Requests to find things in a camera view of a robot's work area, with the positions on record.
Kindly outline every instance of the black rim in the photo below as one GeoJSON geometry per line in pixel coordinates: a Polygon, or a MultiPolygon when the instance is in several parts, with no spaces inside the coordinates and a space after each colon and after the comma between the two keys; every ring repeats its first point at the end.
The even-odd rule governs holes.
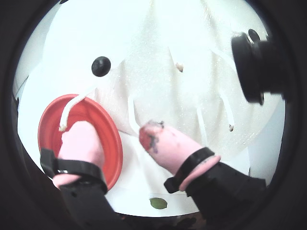
{"type": "MultiPolygon", "coordinates": [[[[25,178],[29,177],[25,174],[26,167],[20,161],[22,154],[21,142],[16,139],[17,130],[16,124],[13,117],[13,111],[16,109],[12,104],[12,83],[17,68],[17,64],[21,53],[24,49],[26,41],[30,37],[34,28],[39,23],[40,19],[55,5],[56,0],[31,0],[27,3],[23,3],[21,0],[16,0],[15,4],[24,6],[23,13],[18,12],[19,18],[15,17],[12,21],[12,25],[15,25],[14,32],[11,30],[11,35],[7,40],[1,42],[7,42],[6,48],[1,55],[1,62],[5,66],[4,72],[0,72],[1,80],[1,151],[3,157],[1,166],[2,173],[0,174],[1,180],[5,181],[4,172],[6,174],[13,173],[16,176],[16,185],[11,185],[7,188],[7,192],[12,192],[15,189],[20,189],[22,186],[27,188],[29,185],[25,178]]],[[[293,3],[293,8],[289,9],[286,4],[287,1],[249,1],[259,15],[265,20],[269,26],[273,37],[277,41],[277,45],[282,47],[284,56],[287,58],[287,67],[289,73],[289,92],[290,99],[286,102],[286,113],[285,113],[285,125],[283,133],[283,141],[280,151],[279,162],[275,175],[269,186],[267,193],[260,197],[259,202],[240,220],[238,220],[233,226],[236,225],[236,229],[240,227],[246,227],[248,223],[252,223],[252,220],[257,218],[257,215],[265,207],[271,205],[272,199],[280,193],[281,188],[284,187],[285,177],[289,174],[289,170],[292,167],[292,163],[297,157],[302,157],[302,153],[306,149],[305,136],[306,132],[304,127],[306,124],[303,120],[305,116],[306,102],[306,79],[304,74],[307,72],[304,64],[306,60],[306,54],[304,50],[300,48],[300,43],[305,42],[304,35],[297,34],[302,33],[303,28],[294,28],[292,24],[304,20],[304,18],[293,17],[292,21],[289,21],[287,15],[295,15],[296,12],[300,12],[299,7],[295,8],[296,4],[293,3]]],[[[48,222],[55,221],[53,217],[49,216],[50,213],[42,213],[42,218],[48,222]]],[[[59,225],[53,225],[53,229],[58,229],[59,225]]]]}

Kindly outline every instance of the green leaf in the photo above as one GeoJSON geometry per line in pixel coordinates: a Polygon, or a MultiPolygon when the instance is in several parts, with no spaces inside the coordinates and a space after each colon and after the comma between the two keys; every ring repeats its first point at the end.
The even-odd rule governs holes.
{"type": "Polygon", "coordinates": [[[162,198],[151,198],[149,200],[150,200],[150,204],[152,205],[152,207],[156,209],[167,208],[167,202],[163,200],[162,198]]]}

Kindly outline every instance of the white cord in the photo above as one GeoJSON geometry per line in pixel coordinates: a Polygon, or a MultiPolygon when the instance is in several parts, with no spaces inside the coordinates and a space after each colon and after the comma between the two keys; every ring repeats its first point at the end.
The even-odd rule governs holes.
{"type": "Polygon", "coordinates": [[[235,127],[234,115],[232,113],[229,100],[228,100],[226,94],[224,93],[224,91],[220,90],[219,93],[220,93],[221,99],[223,100],[224,107],[225,107],[225,110],[226,110],[227,119],[228,119],[228,123],[229,123],[229,131],[232,132],[234,130],[234,127],[235,127]]]}
{"type": "Polygon", "coordinates": [[[79,94],[75,98],[71,99],[66,106],[63,109],[61,120],[59,122],[59,131],[64,132],[67,129],[67,120],[68,115],[71,109],[80,101],[82,101],[88,94],[90,94],[92,91],[94,91],[97,88],[97,82],[93,86],[91,86],[88,90],[85,92],[79,94]]]}
{"type": "Polygon", "coordinates": [[[201,109],[197,108],[196,111],[197,111],[198,124],[200,126],[200,132],[201,132],[201,143],[203,146],[208,146],[207,132],[206,132],[205,123],[203,121],[203,117],[201,114],[201,109]]]}
{"type": "Polygon", "coordinates": [[[135,120],[134,99],[132,98],[132,96],[128,97],[128,117],[129,117],[130,127],[138,135],[140,126],[135,120]]]}

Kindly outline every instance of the black sleeve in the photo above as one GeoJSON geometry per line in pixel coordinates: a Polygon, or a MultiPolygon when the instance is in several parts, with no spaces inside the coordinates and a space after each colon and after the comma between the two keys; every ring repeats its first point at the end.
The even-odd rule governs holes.
{"type": "Polygon", "coordinates": [[[218,163],[192,181],[186,192],[209,226],[222,227],[242,215],[265,189],[265,180],[218,163]]]}
{"type": "Polygon", "coordinates": [[[84,229],[130,230],[108,203],[101,183],[79,180],[60,186],[65,204],[84,229]]]}

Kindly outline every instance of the gloved hand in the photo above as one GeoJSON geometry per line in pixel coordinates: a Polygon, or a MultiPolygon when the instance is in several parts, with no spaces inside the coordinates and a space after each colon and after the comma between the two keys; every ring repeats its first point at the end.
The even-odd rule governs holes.
{"type": "MultiPolygon", "coordinates": [[[[87,161],[99,168],[105,162],[104,151],[96,129],[87,121],[74,123],[68,132],[62,134],[62,142],[59,159],[87,161]]],[[[77,175],[59,174],[53,177],[53,184],[59,188],[79,178],[80,176],[77,175]]]]}
{"type": "MultiPolygon", "coordinates": [[[[139,139],[150,156],[173,175],[191,154],[203,148],[175,128],[153,121],[140,128],[139,139]]],[[[220,159],[220,156],[214,155],[199,164],[182,182],[180,191],[184,191],[189,183],[212,168],[220,159]]]]}

